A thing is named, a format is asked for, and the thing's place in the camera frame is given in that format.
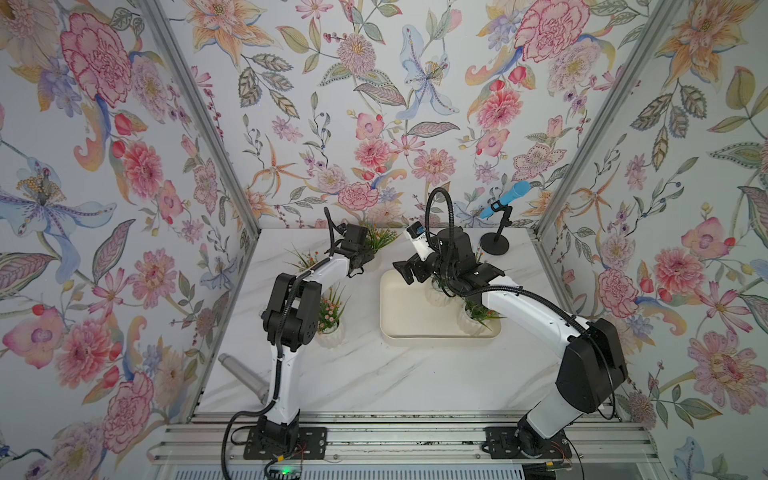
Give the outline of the cream storage tray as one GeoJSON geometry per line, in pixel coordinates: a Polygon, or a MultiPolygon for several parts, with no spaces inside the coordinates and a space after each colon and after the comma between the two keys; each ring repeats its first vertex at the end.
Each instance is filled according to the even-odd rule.
{"type": "Polygon", "coordinates": [[[394,270],[381,277],[379,326],[384,340],[399,347],[474,347],[501,333],[500,320],[471,320],[462,301],[428,283],[408,285],[394,270]]]}

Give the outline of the potted plant pink flowers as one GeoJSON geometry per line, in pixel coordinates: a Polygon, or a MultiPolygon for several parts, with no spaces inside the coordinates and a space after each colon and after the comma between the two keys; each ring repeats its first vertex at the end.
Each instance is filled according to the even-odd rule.
{"type": "Polygon", "coordinates": [[[345,337],[342,318],[346,304],[344,288],[340,286],[329,288],[321,296],[315,339],[322,347],[334,349],[342,344],[345,337]]]}

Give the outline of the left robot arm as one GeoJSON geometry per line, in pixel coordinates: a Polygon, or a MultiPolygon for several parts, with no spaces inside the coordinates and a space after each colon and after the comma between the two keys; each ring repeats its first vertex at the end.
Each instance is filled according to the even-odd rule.
{"type": "Polygon", "coordinates": [[[338,282],[364,273],[375,258],[368,244],[369,229],[354,224],[330,225],[327,255],[297,274],[282,273],[273,284],[262,313],[263,328],[272,352],[269,389],[269,423],[289,426],[297,421],[298,375],[301,348],[311,343],[318,330],[321,299],[338,282]]]}

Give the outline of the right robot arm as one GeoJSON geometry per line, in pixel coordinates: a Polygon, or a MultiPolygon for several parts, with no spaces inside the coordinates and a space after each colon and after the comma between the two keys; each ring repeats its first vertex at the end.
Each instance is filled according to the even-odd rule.
{"type": "Polygon", "coordinates": [[[619,334],[611,322],[568,313],[502,269],[479,261],[459,227],[432,234],[415,222],[406,236],[415,253],[394,268],[407,284],[437,278],[449,293],[513,321],[559,359],[554,386],[517,422],[511,436],[520,453],[538,455],[567,426],[612,399],[627,380],[619,334]]]}

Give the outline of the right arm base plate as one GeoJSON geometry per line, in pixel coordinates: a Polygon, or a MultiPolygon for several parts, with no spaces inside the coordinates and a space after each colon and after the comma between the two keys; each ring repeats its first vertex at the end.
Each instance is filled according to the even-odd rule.
{"type": "Polygon", "coordinates": [[[481,451],[492,459],[565,461],[573,457],[572,449],[563,432],[543,439],[535,432],[517,427],[487,427],[481,451]]]}

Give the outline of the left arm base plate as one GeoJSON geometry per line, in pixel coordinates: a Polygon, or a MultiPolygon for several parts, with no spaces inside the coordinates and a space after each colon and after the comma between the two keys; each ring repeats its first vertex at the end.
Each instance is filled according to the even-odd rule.
{"type": "Polygon", "coordinates": [[[287,459],[323,460],[328,445],[328,430],[323,427],[267,427],[250,429],[244,451],[244,460],[287,459]]]}

